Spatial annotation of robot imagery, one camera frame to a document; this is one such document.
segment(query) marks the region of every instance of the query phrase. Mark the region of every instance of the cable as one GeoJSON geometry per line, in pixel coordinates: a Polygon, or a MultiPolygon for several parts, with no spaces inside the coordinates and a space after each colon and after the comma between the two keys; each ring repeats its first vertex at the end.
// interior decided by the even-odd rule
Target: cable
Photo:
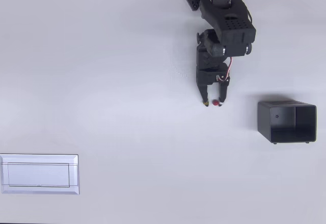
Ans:
{"type": "Polygon", "coordinates": [[[219,80],[219,81],[221,81],[221,82],[225,82],[226,79],[229,77],[229,73],[230,73],[230,69],[231,69],[232,61],[233,61],[233,58],[230,57],[230,64],[229,64],[229,67],[228,67],[228,72],[226,73],[226,77],[225,77],[224,80],[222,80],[222,79],[220,78],[220,76],[218,75],[218,80],[219,80]]]}
{"type": "Polygon", "coordinates": [[[251,24],[252,24],[252,23],[253,23],[253,18],[251,17],[251,14],[250,14],[249,10],[248,10],[248,15],[249,15],[249,17],[250,17],[250,22],[251,22],[251,24]]]}

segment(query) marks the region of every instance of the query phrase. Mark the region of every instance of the red ball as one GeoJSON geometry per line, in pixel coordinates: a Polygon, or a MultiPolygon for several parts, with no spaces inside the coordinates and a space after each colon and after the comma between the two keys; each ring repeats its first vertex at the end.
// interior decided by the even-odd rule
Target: red ball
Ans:
{"type": "Polygon", "coordinates": [[[219,103],[219,101],[218,100],[213,100],[213,105],[214,106],[218,106],[220,103],[219,103]]]}

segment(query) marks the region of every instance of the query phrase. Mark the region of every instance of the white surface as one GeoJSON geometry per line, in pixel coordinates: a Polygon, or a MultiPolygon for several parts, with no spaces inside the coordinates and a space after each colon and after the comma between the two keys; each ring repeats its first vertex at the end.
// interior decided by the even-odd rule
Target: white surface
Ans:
{"type": "Polygon", "coordinates": [[[79,194],[78,155],[2,154],[2,193],[79,194]]]}
{"type": "Polygon", "coordinates": [[[185,0],[0,0],[0,152],[78,154],[81,182],[79,196],[1,194],[0,221],[325,223],[326,5],[243,1],[253,52],[206,108],[209,25],[185,0]],[[282,96],[317,105],[316,143],[257,132],[257,102],[282,96]]]}

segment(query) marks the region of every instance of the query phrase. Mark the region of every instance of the white rectangular tray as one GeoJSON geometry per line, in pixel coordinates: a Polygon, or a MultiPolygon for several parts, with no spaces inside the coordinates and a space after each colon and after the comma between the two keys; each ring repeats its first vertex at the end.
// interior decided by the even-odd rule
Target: white rectangular tray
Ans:
{"type": "Polygon", "coordinates": [[[1,192],[79,194],[78,155],[0,154],[1,192]]]}

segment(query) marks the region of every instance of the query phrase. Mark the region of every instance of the black box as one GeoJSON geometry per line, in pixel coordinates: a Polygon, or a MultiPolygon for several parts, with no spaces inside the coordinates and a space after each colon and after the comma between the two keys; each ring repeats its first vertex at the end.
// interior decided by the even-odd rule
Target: black box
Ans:
{"type": "Polygon", "coordinates": [[[258,131],[274,144],[314,142],[317,108],[298,101],[259,102],[258,131]]]}

